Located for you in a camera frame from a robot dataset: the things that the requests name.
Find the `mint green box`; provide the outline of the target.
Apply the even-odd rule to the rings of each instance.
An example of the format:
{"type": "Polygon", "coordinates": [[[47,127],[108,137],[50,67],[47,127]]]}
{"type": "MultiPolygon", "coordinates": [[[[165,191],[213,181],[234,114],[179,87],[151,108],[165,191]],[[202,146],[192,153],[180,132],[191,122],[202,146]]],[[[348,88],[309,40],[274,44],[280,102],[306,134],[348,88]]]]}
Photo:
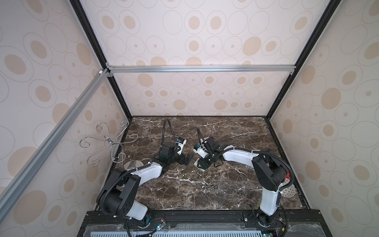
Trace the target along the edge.
{"type": "Polygon", "coordinates": [[[209,165],[203,159],[197,159],[194,166],[202,171],[206,171],[209,168],[209,165]]]}

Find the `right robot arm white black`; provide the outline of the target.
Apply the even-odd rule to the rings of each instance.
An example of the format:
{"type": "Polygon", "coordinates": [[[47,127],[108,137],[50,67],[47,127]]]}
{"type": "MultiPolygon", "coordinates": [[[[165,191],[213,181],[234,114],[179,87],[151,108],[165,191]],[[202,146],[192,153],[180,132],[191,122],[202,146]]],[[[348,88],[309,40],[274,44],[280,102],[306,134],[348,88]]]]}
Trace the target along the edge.
{"type": "Polygon", "coordinates": [[[258,182],[262,186],[262,199],[259,216],[271,218],[280,205],[283,190],[294,183],[294,172],[290,165],[276,156],[270,149],[248,150],[233,145],[220,146],[213,137],[200,139],[193,151],[200,156],[195,166],[208,169],[217,161],[236,162],[254,169],[258,182]]]}

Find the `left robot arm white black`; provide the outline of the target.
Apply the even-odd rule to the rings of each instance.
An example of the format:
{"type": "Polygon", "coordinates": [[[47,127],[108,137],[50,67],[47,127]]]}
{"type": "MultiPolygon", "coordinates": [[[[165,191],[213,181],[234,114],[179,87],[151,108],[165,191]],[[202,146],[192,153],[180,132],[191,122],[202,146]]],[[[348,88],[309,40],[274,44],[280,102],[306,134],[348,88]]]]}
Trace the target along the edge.
{"type": "Polygon", "coordinates": [[[138,188],[163,176],[171,164],[188,165],[193,156],[182,153],[186,142],[182,137],[176,143],[165,142],[150,163],[128,170],[115,169],[97,197],[101,211],[126,219],[132,218],[147,226],[151,221],[151,212],[135,200],[138,188]]]}

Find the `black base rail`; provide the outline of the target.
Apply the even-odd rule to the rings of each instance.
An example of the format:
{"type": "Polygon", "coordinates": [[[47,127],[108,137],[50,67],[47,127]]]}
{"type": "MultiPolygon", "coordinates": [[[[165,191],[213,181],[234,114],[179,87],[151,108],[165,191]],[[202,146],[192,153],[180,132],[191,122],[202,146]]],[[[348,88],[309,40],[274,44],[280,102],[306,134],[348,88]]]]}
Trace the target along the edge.
{"type": "Polygon", "coordinates": [[[164,210],[153,211],[143,225],[90,211],[79,237],[330,237],[332,234],[319,210],[281,210],[269,227],[263,227],[251,210],[164,210]]]}

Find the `horizontal aluminium rail back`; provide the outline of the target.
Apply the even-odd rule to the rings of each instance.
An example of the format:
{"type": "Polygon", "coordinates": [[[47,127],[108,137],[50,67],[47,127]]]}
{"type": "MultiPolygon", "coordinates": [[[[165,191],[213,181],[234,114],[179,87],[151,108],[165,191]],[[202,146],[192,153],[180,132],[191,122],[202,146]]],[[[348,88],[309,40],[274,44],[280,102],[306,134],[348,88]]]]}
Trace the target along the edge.
{"type": "Polygon", "coordinates": [[[295,65],[110,66],[111,73],[293,72],[295,65]]]}

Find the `diagonal aluminium rail left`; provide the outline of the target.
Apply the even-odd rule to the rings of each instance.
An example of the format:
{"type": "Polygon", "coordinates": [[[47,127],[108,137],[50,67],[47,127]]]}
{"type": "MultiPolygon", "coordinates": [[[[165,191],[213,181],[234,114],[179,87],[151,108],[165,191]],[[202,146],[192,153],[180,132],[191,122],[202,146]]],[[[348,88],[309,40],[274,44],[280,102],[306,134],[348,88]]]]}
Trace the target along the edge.
{"type": "Polygon", "coordinates": [[[102,69],[101,72],[98,73],[6,188],[1,196],[1,222],[4,221],[22,193],[49,158],[52,151],[74,123],[80,112],[87,105],[100,84],[108,77],[109,73],[110,70],[107,68],[102,69]]]}

